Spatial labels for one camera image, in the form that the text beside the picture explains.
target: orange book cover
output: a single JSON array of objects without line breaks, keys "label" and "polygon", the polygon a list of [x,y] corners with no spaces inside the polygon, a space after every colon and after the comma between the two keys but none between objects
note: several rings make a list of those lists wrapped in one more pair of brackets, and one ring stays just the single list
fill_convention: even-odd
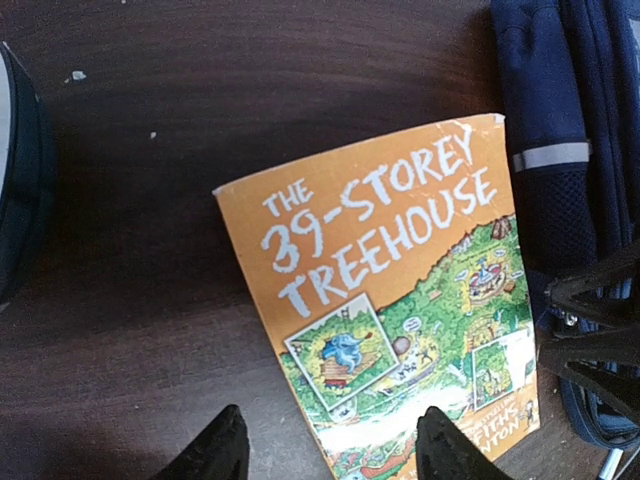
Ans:
[{"label": "orange book cover", "polygon": [[335,478],[417,478],[443,410],[491,460],[539,427],[501,115],[385,135],[215,192]]}]

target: children's book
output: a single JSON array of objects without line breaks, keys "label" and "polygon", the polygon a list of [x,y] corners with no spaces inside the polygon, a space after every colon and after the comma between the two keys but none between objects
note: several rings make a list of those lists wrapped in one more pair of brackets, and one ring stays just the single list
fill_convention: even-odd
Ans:
[{"label": "children's book", "polygon": [[335,478],[417,478],[416,424],[432,405],[490,460],[539,427],[501,115],[385,135],[214,193]]}]

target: illustration panel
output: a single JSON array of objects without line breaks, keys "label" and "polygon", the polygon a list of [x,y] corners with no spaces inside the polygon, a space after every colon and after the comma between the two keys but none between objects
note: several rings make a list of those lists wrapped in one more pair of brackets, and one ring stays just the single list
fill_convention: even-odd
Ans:
[{"label": "illustration panel", "polygon": [[285,344],[327,410],[399,364],[366,294],[289,337]]},{"label": "illustration panel", "polygon": [[533,330],[527,326],[473,350],[475,408],[480,409],[531,382],[535,370]]}]

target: wood grain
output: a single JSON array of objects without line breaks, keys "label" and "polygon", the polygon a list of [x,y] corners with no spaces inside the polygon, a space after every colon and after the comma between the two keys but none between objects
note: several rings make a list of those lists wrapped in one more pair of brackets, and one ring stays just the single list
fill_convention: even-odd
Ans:
[{"label": "wood grain", "polygon": [[[59,201],[0,316],[0,478],[145,478],[228,403],[252,478],[330,478],[269,347],[215,188],[500,109],[487,2],[2,0],[51,113]],[[65,83],[73,70],[87,79]],[[155,139],[151,132],[157,132]],[[594,478],[542,373],[543,430],[499,464]]]}]

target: reflective strip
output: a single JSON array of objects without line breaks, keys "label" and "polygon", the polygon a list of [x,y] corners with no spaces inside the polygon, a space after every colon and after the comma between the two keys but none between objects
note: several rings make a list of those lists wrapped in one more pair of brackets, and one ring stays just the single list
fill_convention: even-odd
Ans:
[{"label": "reflective strip", "polygon": [[514,171],[521,172],[531,168],[548,167],[562,163],[581,163],[589,161],[589,143],[559,143],[546,147],[532,148],[513,156]]},{"label": "reflective strip", "polygon": [[2,194],[9,160],[10,133],[11,88],[9,87],[9,72],[4,63],[4,58],[0,55],[0,194]]}]

